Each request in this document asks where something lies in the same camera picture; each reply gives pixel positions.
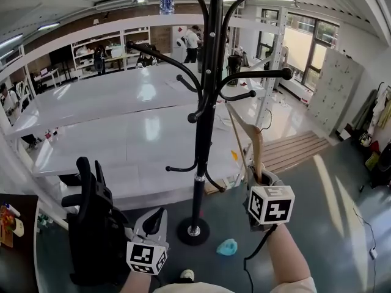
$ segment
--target tabletop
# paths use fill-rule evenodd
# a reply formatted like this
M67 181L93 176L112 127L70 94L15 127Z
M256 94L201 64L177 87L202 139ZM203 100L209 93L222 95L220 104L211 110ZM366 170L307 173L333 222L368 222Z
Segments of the tabletop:
M192 165L197 125L187 121L196 104L146 110L64 127L45 140L35 160L35 176L76 173L76 160L86 156L103 167L154 164ZM216 125L212 152L221 160L236 145L230 129Z
M49 71L49 72L47 72L47 73L44 74L44 75L39 75L39 76L35 77L34 80L35 80L35 81L40 81L40 80L43 79L43 78L46 78L46 77L48 77L48 76L53 75L57 70L58 70L58 68L54 69L53 71Z
M195 63L188 67L196 72ZM196 103L196 93L183 85L180 88L170 85L176 82L178 74L191 83L181 70L165 64L106 74L47 91L30 102L5 133L6 137L12 139L82 121Z
M1 245L0 287L4 293L38 292L34 264L34 228L38 197L36 195L0 194L0 204L7 202L20 212L24 235L13 237L13 248Z

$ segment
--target floor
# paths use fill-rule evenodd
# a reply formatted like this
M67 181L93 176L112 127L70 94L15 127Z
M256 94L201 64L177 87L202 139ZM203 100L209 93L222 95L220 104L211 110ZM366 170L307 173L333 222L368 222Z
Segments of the floor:
M371 190L368 186L359 194L359 187L368 183L369 175L363 157L351 141L339 143L279 176L295 192L288 228L308 261L318 292L372 292L374 265L368 251L373 240L369 227L361 225L356 217L354 206L357 213L372 224L376 239L379 256L375 292L390 292L391 195L388 188ZM160 274L164 283L172 281L183 269L191 268L196 281L224 286L233 292L250 291L243 258L258 245L261 233L249 231L242 206L244 196L245 190L236 188L205 197L202 214L210 225L211 236L205 244L194 248L181 244L175 235L180 220L190 215L191 201L167 206L170 250ZM126 215L135 221L145 211L128 211ZM55 288L45 292L119 291L110 286L74 287L67 278L71 262L66 232L60 229L45 232L37 238L40 281L48 288ZM237 241L238 252L231 257L217 255L217 246L228 238ZM274 280L265 248L249 263L249 269L256 292L269 292Z
M290 92L279 86L279 92L273 93L271 112L272 122L269 129L264 129L264 142L293 136L306 131L313 131L318 137L325 137L332 144L338 144L335 137L327 136L307 116L307 107ZM270 123L270 115L266 115L262 128L267 128Z

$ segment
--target wall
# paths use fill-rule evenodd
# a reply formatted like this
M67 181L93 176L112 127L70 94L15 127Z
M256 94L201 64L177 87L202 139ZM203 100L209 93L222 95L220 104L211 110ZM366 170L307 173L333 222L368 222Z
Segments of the wall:
M50 65L50 56L49 54L46 54L44 56L41 56L39 59L28 63L27 67L29 68L30 73L39 74L42 69L49 67Z
M289 49L288 64L304 71L307 65L311 42L312 34L287 27L285 29L283 45Z
M179 14L201 14L201 8L198 4L177 4L175 13ZM98 19L100 24L111 21L122 20L139 16L148 16L159 14L159 5L141 5L137 7L102 12L81 18L79 20L61 26L24 46L26 53L72 32L93 26L94 19ZM151 27L151 42L156 45L162 53L171 52L170 29L167 26Z
M242 9L242 18L255 21L257 17L257 6L246 5ZM259 32L250 29L240 29L239 46L243 47L243 50L247 52L249 58L255 57L257 54Z
M352 122L371 90L377 89L382 81L391 85L389 67L391 49L387 49L387 46L376 36L345 23L340 26L339 39L339 51L345 50L347 55L365 68L353 100L341 122L339 129L341 131L347 123ZM382 139L381 149L385 146L386 135L389 135L388 138L391 137L390 123L384 131L377 129L375 132L375 138Z

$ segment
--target white table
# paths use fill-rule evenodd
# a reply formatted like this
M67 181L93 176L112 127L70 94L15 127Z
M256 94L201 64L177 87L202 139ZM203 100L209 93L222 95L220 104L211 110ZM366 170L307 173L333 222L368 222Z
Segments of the white table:
M57 77L59 79L59 83L61 84L61 78L60 78L60 74L59 74L59 69L58 68L56 68L53 71L48 72L47 74L39 75L39 76L35 77L34 80L35 81L40 81L40 80L42 80L44 78L47 78L47 77L51 76L51 79L53 79L53 84L54 84L55 88L57 88L56 79L54 78L54 74L55 73L57 73Z
M190 124L187 116L196 107L146 110L64 127L58 138L44 142L33 173L38 177L77 173L77 158L87 156L92 166L94 160L102 165L115 200L191 187L194 171L167 172L165 167L193 164L196 125ZM210 175L222 179L239 173L231 153L239 153L233 133L216 127L212 142ZM62 195L79 191L63 186Z
M188 67L199 75L197 64ZM5 135L13 139L98 118L196 103L196 93L166 84L178 74L192 83L178 68L159 65L64 85L38 95Z

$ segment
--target coat rack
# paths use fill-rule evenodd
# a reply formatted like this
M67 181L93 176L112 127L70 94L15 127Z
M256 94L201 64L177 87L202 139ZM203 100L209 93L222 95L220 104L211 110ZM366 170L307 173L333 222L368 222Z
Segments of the coat rack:
M135 49L157 57L158 59L181 69L190 77L195 85L195 89L192 88L193 90L191 91L197 91L198 94L198 109L194 113L188 115L188 122L197 123L194 163L189 168L166 167L168 172L190 172L197 167L197 172L194 176L192 217L184 219L177 228L179 239L188 245L203 244L210 235L210 228L207 222L200 218L205 180L207 179L220 192L224 192L225 190L211 179L207 168L217 99L220 96L226 101L238 101L256 96L256 92L253 90L238 96L225 96L221 93L224 85L231 80L239 78L284 78L289 80L293 75L289 68L283 68L280 71L247 71L234 73L222 80L225 36L227 34L228 24L236 8L244 1L245 0L236 0L228 9L223 20L223 0L210 0L209 10L206 7L204 0L198 0L204 19L204 51L201 83L196 76L180 62L152 51L145 45L137 45L133 41L128 41L126 43L128 49Z

